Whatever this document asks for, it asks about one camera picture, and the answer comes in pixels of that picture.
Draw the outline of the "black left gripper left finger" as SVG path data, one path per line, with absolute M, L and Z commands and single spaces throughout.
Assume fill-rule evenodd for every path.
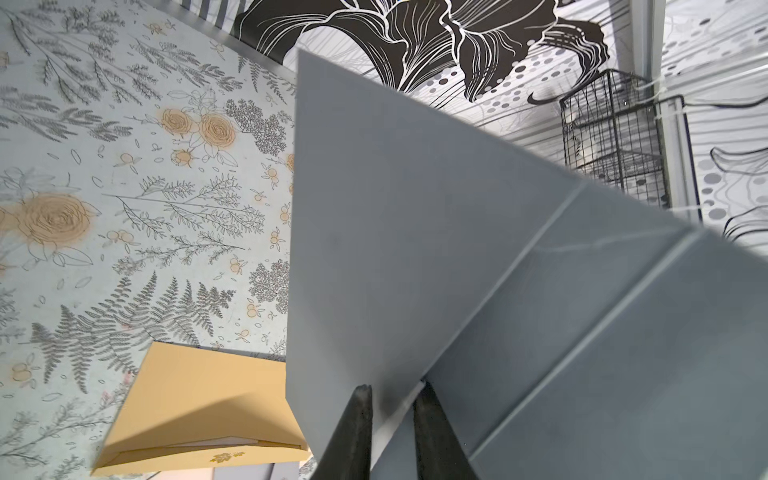
M 372 427 L 372 387 L 359 385 L 353 390 L 311 479 L 369 480 Z

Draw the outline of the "dark grey envelope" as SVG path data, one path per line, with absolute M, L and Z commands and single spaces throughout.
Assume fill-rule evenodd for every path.
M 286 396 L 318 461 L 373 392 L 419 479 L 434 389 L 478 479 L 763 479 L 767 264 L 308 52 Z

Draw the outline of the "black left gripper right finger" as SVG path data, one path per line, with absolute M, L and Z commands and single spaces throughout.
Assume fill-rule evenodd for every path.
M 414 401 L 413 417 L 420 480 L 478 480 L 429 383 Z

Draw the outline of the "yellow kraft envelope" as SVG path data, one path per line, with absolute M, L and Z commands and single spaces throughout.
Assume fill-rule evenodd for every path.
M 303 462 L 310 448 L 286 400 L 286 365 L 153 343 L 92 473 Z

